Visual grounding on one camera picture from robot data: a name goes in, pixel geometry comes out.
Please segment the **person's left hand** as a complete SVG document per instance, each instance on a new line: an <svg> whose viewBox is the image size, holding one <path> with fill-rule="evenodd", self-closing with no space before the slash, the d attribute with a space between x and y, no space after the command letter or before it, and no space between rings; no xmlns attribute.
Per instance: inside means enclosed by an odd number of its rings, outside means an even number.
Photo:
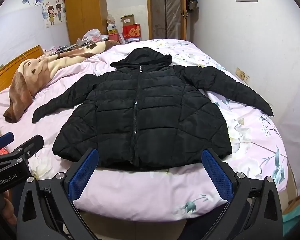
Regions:
<svg viewBox="0 0 300 240"><path fill-rule="evenodd" d="M2 210L2 216L6 220L8 224L11 226L16 226L17 224L17 218L14 214L14 206L10 202L10 193L9 191L5 191L3 193L4 201L5 201L5 207Z"/></svg>

